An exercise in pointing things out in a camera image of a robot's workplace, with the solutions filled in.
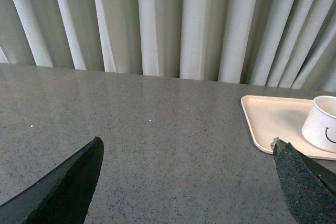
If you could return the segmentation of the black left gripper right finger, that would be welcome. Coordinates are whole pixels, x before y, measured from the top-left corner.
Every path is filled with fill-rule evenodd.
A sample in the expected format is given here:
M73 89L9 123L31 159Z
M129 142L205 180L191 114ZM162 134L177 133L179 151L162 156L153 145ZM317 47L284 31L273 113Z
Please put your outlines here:
M286 205L297 223L335 223L335 173L275 138L271 143Z

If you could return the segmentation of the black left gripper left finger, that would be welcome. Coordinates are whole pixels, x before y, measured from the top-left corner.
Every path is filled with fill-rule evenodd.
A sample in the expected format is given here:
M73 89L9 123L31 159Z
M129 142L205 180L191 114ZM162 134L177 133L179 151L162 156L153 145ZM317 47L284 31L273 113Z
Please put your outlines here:
M84 223L104 154L95 137L32 186L1 205L1 223Z

